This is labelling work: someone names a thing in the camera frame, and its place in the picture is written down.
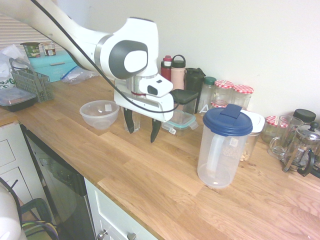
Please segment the pink water bottle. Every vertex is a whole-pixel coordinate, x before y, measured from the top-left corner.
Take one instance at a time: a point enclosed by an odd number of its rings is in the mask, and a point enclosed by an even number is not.
[[[183,60],[175,60],[176,57],[181,57]],[[185,89],[186,59],[182,55],[175,55],[172,58],[171,64],[171,82],[173,83],[173,90]]]

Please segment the red bottle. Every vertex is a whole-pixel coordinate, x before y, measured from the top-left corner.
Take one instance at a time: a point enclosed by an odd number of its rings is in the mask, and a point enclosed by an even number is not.
[[[161,62],[161,76],[171,81],[171,63],[172,58],[170,55],[166,55]]]

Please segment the black tray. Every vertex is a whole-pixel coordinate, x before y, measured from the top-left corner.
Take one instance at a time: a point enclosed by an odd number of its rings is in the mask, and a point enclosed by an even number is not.
[[[0,105],[0,107],[5,109],[5,110],[8,110],[10,112],[16,112],[16,111],[31,107],[36,102],[37,102],[37,97],[35,96],[34,98],[31,98],[31,99],[29,99],[27,101],[19,102],[19,103],[12,104],[12,105],[9,105],[9,106]]]

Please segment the teal box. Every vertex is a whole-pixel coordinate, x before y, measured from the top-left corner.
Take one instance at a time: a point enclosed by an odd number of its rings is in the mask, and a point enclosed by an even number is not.
[[[56,55],[29,58],[29,61],[37,73],[49,76],[50,82],[59,81],[64,74],[77,66],[66,51],[57,51]]]

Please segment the dishwasher door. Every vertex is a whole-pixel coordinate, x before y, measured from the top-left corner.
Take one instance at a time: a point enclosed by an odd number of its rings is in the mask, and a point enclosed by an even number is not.
[[[84,177],[32,132],[27,140],[63,228],[73,240],[95,240]]]

